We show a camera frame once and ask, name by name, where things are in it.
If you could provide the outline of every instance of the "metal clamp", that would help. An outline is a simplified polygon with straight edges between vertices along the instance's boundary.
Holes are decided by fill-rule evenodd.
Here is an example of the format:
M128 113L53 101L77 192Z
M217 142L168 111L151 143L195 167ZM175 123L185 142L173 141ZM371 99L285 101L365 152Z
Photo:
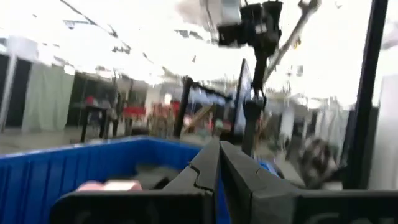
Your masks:
M282 60L282 57L286 54L290 46L296 43L309 18L319 9L320 5L321 0L311 0L309 3L304 3L303 0L300 0L298 3L298 6L302 11L300 19L298 20L286 43L280 49L276 50L275 55L271 58L270 64L266 68L264 74L262 81L263 83L268 80L271 73L275 70L276 65L280 62L280 60Z

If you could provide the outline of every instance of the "black pole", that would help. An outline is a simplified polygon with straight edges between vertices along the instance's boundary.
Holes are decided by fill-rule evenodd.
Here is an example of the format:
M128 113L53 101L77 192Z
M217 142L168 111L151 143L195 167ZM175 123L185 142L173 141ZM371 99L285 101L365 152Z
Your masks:
M239 79L238 79L238 86L236 87L236 96L235 96L235 102L234 102L234 112L232 114L232 124L231 124L231 131L229 132L231 136L235 134L235 125L236 125L236 120L238 119L238 111L239 111L239 100L241 97L241 88L242 88L242 80L243 80L243 73L244 73L244 68L246 66L246 59L242 60L242 65L241 65L241 73L239 74Z
M81 94L81 100L79 102L81 104L85 103L85 95L86 95L87 81L88 81L88 78L86 78L86 77L83 77L83 78L85 79L85 84L83 85L83 93ZM77 121L77 127L78 128L79 128L80 121L81 121L81 116L83 115L83 113L84 113L83 109L79 109L79 119Z
M129 92L127 94L127 104L129 105L130 102L132 102L132 95L133 95L133 89L132 87L134 86L134 80L130 79L130 88L129 88Z
M365 170L370 170L370 167L364 166L364 164L367 164L364 161L364 155L366 155L365 149L368 148L365 147L365 144L366 136L368 135L374 79L386 20L387 6L388 0L372 0L358 88L358 99L354 114L354 134L351 141L351 150L348 152L348 166L345 179L343 180L344 189L365 188L363 185L361 186L363 174Z
M256 133L256 125L267 101L262 91L262 80L264 79L264 72L267 67L267 58L270 56L261 48L254 48L254 52L257 61L254 69L253 82L251 84L251 92L249 93L250 96L245 96L245 102L243 103L243 113L246 124L244 127L242 151L251 157L253 156L253 147L255 146L254 135Z
M180 138L181 130L184 122L185 112L187 111L188 100L189 100L189 92L191 90L191 86L193 84L193 80L190 77L185 78L184 86L182 90L180 108L178 109L177 117L174 122L174 130L173 136L175 138Z

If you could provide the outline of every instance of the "black table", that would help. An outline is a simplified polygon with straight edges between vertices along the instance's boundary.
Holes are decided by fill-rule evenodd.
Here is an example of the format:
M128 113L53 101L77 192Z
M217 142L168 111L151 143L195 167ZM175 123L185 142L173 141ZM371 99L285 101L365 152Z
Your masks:
M98 112L98 111L101 112L99 137L103 138L105 129L106 129L106 122L107 122L107 118L108 118L107 111L111 108L108 106L97 106L97 105L86 104L86 103L75 103L75 104L73 104L73 107L81 108L83 110L83 129L81 130L80 142L84 143L84 141L86 139L88 115L91 112Z

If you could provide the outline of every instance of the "white panel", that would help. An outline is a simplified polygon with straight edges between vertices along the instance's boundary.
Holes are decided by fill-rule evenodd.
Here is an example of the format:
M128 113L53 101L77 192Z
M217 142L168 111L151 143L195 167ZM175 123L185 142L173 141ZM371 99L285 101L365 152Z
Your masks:
M293 107L288 107L282 113L282 121L280 123L280 134L287 136L292 139L293 133L293 123L294 123L294 109Z
M221 0L222 23L234 24L241 22L240 4L240 0Z
M37 43L24 37L10 36L7 39L7 51L31 62L37 60Z
M398 189L397 86L398 75L383 78L369 189Z
M145 109L146 115L152 111L153 103L161 103L163 101L162 96L160 95L160 91L162 89L161 85L155 85L153 87L148 87L147 97L145 99Z

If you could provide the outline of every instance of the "camera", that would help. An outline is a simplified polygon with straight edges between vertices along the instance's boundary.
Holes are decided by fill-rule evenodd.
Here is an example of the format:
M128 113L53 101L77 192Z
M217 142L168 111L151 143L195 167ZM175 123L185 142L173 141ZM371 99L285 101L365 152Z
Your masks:
M267 1L262 4L247 4L240 8L240 24L223 24L218 29L218 45L240 47L253 46L272 55L279 43L282 2Z

